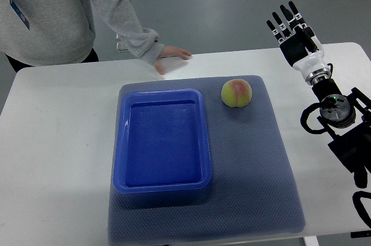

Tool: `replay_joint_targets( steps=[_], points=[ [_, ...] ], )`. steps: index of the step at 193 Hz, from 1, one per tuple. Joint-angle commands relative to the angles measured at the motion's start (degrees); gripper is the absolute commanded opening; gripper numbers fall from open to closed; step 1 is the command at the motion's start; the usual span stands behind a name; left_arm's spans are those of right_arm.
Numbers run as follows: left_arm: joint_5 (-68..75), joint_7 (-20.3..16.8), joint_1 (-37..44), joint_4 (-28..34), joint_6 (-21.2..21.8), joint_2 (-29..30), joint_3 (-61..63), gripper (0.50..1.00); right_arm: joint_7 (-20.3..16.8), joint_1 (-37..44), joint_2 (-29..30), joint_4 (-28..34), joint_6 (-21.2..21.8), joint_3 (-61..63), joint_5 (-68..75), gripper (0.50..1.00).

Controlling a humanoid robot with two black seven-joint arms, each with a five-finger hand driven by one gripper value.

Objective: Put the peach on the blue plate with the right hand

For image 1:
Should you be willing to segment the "person's bare hand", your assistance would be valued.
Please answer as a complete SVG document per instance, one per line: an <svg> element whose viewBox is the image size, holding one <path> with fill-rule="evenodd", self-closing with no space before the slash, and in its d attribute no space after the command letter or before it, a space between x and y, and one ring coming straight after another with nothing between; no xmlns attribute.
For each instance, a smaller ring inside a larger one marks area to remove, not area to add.
<svg viewBox="0 0 371 246"><path fill-rule="evenodd" d="M165 68L160 63L160 60L162 58L178 57L183 60L188 60L191 56L192 56L192 53L186 49L175 47L175 46L165 46L162 52L160 53L159 57L156 59L156 61L154 61L153 66L160 75L164 75Z"/></svg>

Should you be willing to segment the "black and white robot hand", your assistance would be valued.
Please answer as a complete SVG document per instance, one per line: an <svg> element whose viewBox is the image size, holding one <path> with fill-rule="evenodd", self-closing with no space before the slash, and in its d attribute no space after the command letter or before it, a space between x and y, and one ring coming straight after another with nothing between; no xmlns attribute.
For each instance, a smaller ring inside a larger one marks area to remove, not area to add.
<svg viewBox="0 0 371 246"><path fill-rule="evenodd" d="M293 1L281 5L284 16L272 12L274 21L267 20L267 26L279 43L287 63L301 72L309 85L315 85L332 76L332 65L324 62L324 49L312 28L306 23Z"/></svg>

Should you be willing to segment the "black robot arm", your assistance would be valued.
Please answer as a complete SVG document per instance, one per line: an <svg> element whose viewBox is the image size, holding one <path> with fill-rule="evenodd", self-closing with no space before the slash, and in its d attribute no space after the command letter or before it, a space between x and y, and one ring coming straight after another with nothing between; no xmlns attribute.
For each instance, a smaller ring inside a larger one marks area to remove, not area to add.
<svg viewBox="0 0 371 246"><path fill-rule="evenodd" d="M318 102L303 110L300 123L308 133L328 133L328 147L353 174L360 190L352 196L358 216L370 227L370 212L362 203L370 199L365 191L370 174L370 99L358 88L343 95L332 79L333 64L309 75L309 84Z"/></svg>

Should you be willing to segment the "grey sweatshirt sleeve forearm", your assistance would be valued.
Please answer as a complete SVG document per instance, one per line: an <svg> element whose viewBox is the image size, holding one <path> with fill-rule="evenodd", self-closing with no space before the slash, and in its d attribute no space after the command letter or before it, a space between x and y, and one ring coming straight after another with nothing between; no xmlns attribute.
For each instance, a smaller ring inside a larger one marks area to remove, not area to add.
<svg viewBox="0 0 371 246"><path fill-rule="evenodd" d="M131 0L80 0L88 23L94 26L92 5L102 20L117 33L132 55L149 64L159 58L165 48L158 42L158 33L141 26Z"/></svg>

